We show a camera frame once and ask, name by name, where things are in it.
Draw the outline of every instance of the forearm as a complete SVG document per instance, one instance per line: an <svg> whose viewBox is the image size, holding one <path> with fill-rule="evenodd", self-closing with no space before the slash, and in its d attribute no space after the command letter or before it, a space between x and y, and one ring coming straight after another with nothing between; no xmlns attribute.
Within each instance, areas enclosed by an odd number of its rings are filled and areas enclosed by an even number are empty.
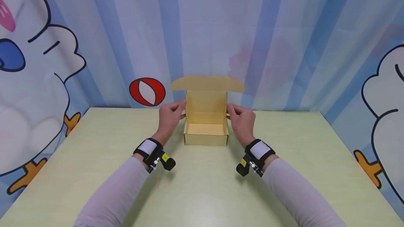
<svg viewBox="0 0 404 227"><path fill-rule="evenodd" d="M96 190L74 226L119 227L122 224L149 176L140 158L130 157Z"/></svg>
<svg viewBox="0 0 404 227"><path fill-rule="evenodd" d="M321 194L286 161L269 156L263 168L264 182L300 227L345 227Z"/></svg>

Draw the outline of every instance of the cartoon eye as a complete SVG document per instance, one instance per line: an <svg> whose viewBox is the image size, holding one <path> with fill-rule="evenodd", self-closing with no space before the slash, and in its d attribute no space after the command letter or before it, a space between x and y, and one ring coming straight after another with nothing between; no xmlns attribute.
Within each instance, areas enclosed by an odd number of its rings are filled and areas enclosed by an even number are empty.
<svg viewBox="0 0 404 227"><path fill-rule="evenodd" d="M10 39L0 39L0 70L21 71L25 67L25 58L18 46Z"/></svg>

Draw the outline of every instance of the light green table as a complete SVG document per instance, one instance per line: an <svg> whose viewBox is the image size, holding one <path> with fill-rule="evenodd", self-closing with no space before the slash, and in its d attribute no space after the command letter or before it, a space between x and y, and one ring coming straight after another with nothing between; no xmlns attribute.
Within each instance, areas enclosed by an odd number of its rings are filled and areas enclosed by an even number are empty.
<svg viewBox="0 0 404 227"><path fill-rule="evenodd" d="M348 226L404 226L318 112L256 112L255 136L303 174ZM157 129L158 110L91 108L5 216L1 227L72 227L99 185ZM183 122L124 226L296 226L260 178L241 177L243 150L183 144Z"/></svg>

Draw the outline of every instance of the box lid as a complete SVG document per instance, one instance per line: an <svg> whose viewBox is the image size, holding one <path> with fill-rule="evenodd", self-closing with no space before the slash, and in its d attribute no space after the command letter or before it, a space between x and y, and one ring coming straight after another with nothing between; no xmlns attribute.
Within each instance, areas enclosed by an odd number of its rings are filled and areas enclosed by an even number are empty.
<svg viewBox="0 0 404 227"><path fill-rule="evenodd" d="M184 76L170 85L170 89L186 91L233 91L244 92L244 85L228 76Z"/></svg>
<svg viewBox="0 0 404 227"><path fill-rule="evenodd" d="M187 123L223 124L227 91L243 92L244 85L228 76L184 76L176 79L170 89L187 91Z"/></svg>

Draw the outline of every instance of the open cardboard box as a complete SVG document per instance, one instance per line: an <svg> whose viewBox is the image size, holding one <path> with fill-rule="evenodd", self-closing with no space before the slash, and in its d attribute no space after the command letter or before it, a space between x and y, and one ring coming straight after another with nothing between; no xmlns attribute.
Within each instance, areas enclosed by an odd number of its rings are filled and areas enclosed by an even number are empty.
<svg viewBox="0 0 404 227"><path fill-rule="evenodd" d="M185 144L227 145L227 92L244 92L239 80L227 76L184 76L175 80L170 89L186 91Z"/></svg>

